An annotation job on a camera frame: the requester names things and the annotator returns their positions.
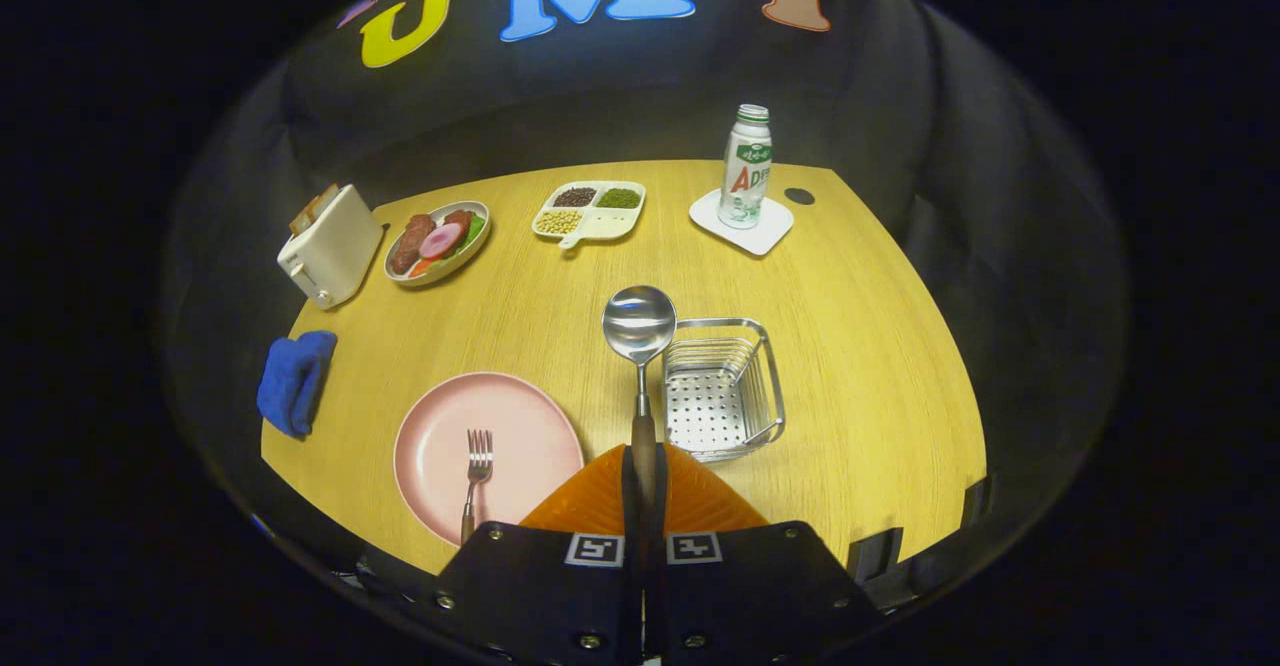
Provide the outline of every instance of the bottle label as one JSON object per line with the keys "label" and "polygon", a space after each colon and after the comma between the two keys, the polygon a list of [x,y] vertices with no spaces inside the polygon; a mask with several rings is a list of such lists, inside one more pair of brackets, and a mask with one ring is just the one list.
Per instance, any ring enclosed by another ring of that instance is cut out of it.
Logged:
{"label": "bottle label", "polygon": [[742,143],[737,147],[737,158],[748,164],[759,164],[773,158],[773,147],[763,143]]}
{"label": "bottle label", "polygon": [[726,159],[719,219],[733,228],[754,227],[760,220],[760,202],[769,183],[773,146],[731,142]]}

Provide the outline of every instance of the black bean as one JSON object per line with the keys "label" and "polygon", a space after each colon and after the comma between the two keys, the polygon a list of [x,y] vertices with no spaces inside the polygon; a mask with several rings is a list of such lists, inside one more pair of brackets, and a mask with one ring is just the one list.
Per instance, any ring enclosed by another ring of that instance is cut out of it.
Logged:
{"label": "black bean", "polygon": [[594,188],[571,188],[556,197],[553,206],[586,206],[595,197]]}

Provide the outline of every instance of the white coaster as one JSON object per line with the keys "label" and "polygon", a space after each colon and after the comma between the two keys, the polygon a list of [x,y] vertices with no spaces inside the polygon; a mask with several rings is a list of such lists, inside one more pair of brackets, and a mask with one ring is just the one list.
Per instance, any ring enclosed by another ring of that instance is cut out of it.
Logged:
{"label": "white coaster", "polygon": [[719,190],[717,188],[709,192],[708,196],[694,201],[694,205],[689,207],[689,218],[694,219],[694,223],[704,229],[756,256],[768,254],[773,248],[773,245],[782,241],[782,237],[791,231],[791,224],[795,223],[791,210],[772,199],[765,199],[760,204],[760,220],[755,224],[755,228],[749,229],[736,229],[726,225],[724,222],[719,220],[719,215],[716,211],[718,206]]}

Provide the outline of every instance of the toaster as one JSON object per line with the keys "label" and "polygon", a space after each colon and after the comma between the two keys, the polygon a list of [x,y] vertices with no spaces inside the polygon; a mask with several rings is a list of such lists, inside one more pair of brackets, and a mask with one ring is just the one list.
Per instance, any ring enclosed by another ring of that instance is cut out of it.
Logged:
{"label": "toaster", "polygon": [[316,306],[332,309],[360,288],[381,238],[383,227],[347,184],[311,227],[284,242],[275,261]]}

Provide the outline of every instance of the bottle cap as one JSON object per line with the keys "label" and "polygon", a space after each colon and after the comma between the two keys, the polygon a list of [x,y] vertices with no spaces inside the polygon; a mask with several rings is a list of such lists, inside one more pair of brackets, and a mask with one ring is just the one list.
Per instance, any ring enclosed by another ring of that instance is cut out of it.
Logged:
{"label": "bottle cap", "polygon": [[742,104],[737,108],[737,118],[753,124],[769,123],[769,110],[755,104]]}

